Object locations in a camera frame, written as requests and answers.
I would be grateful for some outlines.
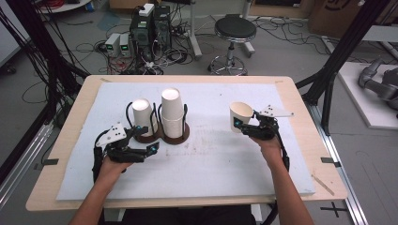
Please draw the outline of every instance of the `gray floor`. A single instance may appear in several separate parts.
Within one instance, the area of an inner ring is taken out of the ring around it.
[[[114,14],[107,10],[98,10],[87,13],[83,10],[57,15],[59,20],[68,23],[92,23],[83,25],[60,24],[60,29],[66,42],[72,50],[81,43],[94,44],[103,40],[106,34],[112,32],[125,32],[128,27],[120,25],[109,32],[108,29],[117,24],[129,24],[130,15]],[[199,31],[201,34],[213,34],[212,18],[197,19],[197,26],[205,26]],[[302,32],[307,37],[306,22],[301,22],[303,27],[291,26],[292,32]],[[269,31],[271,34],[282,37],[281,30]],[[314,45],[295,45],[285,40],[279,40],[268,32],[258,29],[257,37],[252,41],[256,53],[252,58],[247,58],[246,53],[240,47],[236,48],[235,54],[240,57],[253,76],[289,76],[298,82],[316,73],[328,60],[326,54],[316,51]],[[299,38],[297,35],[287,34],[289,38]],[[325,46],[318,39],[310,39],[317,49],[325,53]],[[199,61],[190,64],[173,65],[164,70],[165,74],[176,75],[203,75],[208,74],[207,66],[211,59],[227,50],[228,43],[218,37],[198,36],[198,42],[203,51],[203,57]],[[88,48],[87,45],[80,46],[80,50]],[[100,68],[106,64],[102,56],[97,53],[74,52],[78,59],[82,60],[87,70],[92,74],[104,74]],[[372,61],[379,55],[383,55],[386,61],[391,57],[383,50],[363,42],[353,53],[358,58]],[[16,74],[6,74],[3,70],[0,75],[0,111],[2,135],[0,136],[0,163],[12,151],[16,143],[29,128],[33,120],[43,107],[43,103],[31,104],[22,100],[22,95],[29,86],[38,83],[39,78],[35,76],[34,70],[25,55],[18,53],[11,62],[17,68]],[[332,110],[330,115],[331,137],[339,151],[340,157],[349,176],[351,184],[356,191],[362,209],[369,224],[396,224],[398,221],[398,169],[396,159],[398,157],[396,139],[398,132],[395,130],[367,128],[355,108],[353,101],[344,90],[342,83],[336,79],[333,93]],[[44,85],[39,84],[29,89],[25,100],[42,101],[44,99]],[[33,166],[40,161],[44,150],[55,138],[57,130],[52,138],[43,147],[42,152],[35,159],[30,170],[23,177],[7,204],[0,211],[0,224],[67,224],[73,211],[61,212],[28,212],[25,203],[35,185],[40,171],[34,170]],[[338,208],[346,208],[343,202],[334,202]],[[347,212],[340,211],[338,214],[330,210],[321,210],[321,207],[331,207],[331,202],[307,202],[306,203],[314,218],[315,224],[351,224]]]

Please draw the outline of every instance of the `stool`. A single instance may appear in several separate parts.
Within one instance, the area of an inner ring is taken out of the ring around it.
[[[233,50],[234,43],[244,43],[254,39],[256,34],[254,24],[240,17],[224,17],[216,21],[214,32],[218,37],[231,41],[231,44],[228,53],[215,57],[207,70],[211,71],[211,74],[218,75],[221,75],[223,71],[229,75],[247,75],[248,71],[245,69],[245,65],[242,60],[233,55]]]

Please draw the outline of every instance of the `white paper cup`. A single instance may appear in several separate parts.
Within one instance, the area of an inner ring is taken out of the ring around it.
[[[229,105],[230,110],[230,124],[231,129],[235,133],[241,133],[240,129],[234,127],[234,117],[243,121],[244,124],[248,124],[253,115],[253,109],[248,104],[243,102],[232,102]]]
[[[177,120],[168,120],[161,117],[161,121],[163,123],[164,134],[169,138],[180,138],[182,133],[182,119],[183,117]]]
[[[178,89],[167,88],[161,93],[161,115],[167,120],[177,120],[184,115]]]
[[[150,125],[150,114],[152,114],[152,107],[149,101],[145,98],[139,98],[132,102],[132,112],[134,114],[135,126],[148,127],[148,132],[143,134],[143,137],[153,135],[152,126]],[[155,132],[158,130],[158,122],[155,114],[152,115],[152,123]]]

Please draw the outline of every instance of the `wooden table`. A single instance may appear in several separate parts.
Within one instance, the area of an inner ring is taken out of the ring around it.
[[[63,126],[49,158],[59,158],[57,165],[45,166],[26,203],[29,211],[52,211],[77,209],[81,201],[57,201],[69,156],[84,124],[102,83],[270,83],[275,84],[285,109],[294,112],[290,118],[298,145],[313,178],[316,193],[304,196],[304,201],[343,200],[347,197],[344,184],[334,164],[323,163],[321,158],[329,158],[314,122],[309,115],[301,96],[288,77],[242,76],[110,76],[92,75],[88,77],[79,93]],[[195,206],[240,203],[270,203],[272,197],[228,197],[228,198],[184,198],[107,201],[106,208]]]

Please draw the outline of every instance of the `metal stool base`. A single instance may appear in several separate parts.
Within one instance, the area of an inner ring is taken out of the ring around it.
[[[248,74],[245,65],[239,58],[232,56],[232,59],[228,60],[227,55],[215,57],[207,68],[211,74],[217,75],[235,75],[235,76],[245,76]]]

